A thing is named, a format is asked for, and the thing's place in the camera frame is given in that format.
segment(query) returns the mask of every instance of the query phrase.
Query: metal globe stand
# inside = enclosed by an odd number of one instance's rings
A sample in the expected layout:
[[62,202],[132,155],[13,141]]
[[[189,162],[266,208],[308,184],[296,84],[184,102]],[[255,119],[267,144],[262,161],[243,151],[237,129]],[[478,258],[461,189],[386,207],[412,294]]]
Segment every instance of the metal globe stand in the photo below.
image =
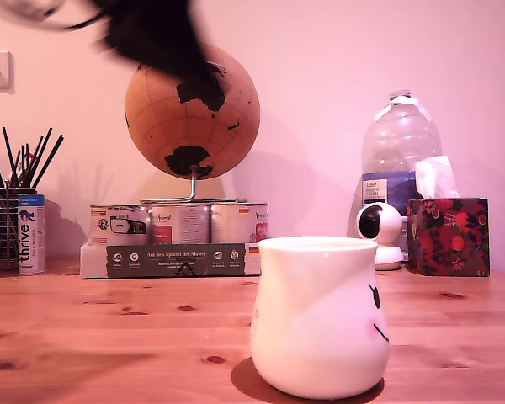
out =
[[198,170],[197,166],[191,166],[191,194],[190,196],[185,196],[181,198],[160,198],[160,199],[141,199],[142,204],[187,204],[192,202],[198,203],[220,203],[220,202],[247,202],[247,199],[225,199],[225,198],[214,198],[214,199],[196,199],[196,185],[198,181]]

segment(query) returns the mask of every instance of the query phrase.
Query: blurry black object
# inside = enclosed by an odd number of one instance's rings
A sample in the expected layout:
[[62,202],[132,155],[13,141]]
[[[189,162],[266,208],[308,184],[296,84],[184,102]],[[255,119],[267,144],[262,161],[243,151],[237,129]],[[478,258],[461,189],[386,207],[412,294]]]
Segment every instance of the blurry black object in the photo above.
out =
[[85,0],[97,14],[79,24],[46,21],[60,5],[37,8],[30,0],[0,0],[0,17],[38,29],[82,29],[107,19],[104,40],[109,48],[132,61],[187,81],[212,98],[224,97],[213,69],[205,62],[199,36],[189,14],[192,0]]
[[91,0],[110,17],[104,42],[118,54],[223,94],[205,62],[190,0]]

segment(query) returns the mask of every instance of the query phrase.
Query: white mug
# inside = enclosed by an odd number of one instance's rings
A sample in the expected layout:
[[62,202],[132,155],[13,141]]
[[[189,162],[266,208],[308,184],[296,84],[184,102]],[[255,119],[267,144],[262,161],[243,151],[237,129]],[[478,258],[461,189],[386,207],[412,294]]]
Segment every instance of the white mug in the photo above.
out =
[[312,399],[374,387],[389,356],[376,243],[282,237],[258,246],[262,276],[251,323],[258,373],[281,391]]

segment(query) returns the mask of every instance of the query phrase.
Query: metal pen holder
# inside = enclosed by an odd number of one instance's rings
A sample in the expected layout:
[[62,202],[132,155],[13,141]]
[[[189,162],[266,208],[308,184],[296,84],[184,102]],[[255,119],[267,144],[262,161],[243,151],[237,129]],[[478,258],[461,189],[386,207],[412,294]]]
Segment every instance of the metal pen holder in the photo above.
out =
[[8,270],[19,265],[19,209],[17,197],[20,194],[36,194],[34,188],[11,188],[6,182],[0,188],[0,267]]

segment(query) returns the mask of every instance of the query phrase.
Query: tin can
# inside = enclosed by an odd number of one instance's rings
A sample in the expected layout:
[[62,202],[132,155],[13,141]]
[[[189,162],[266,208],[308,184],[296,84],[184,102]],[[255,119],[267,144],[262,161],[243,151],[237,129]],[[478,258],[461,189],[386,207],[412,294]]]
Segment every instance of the tin can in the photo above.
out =
[[259,242],[268,238],[269,205],[223,203],[211,206],[211,242]]
[[19,273],[45,272],[45,197],[19,194]]
[[88,244],[134,246],[148,244],[150,210],[145,205],[91,205]]
[[210,205],[202,203],[151,206],[154,244],[210,242]]

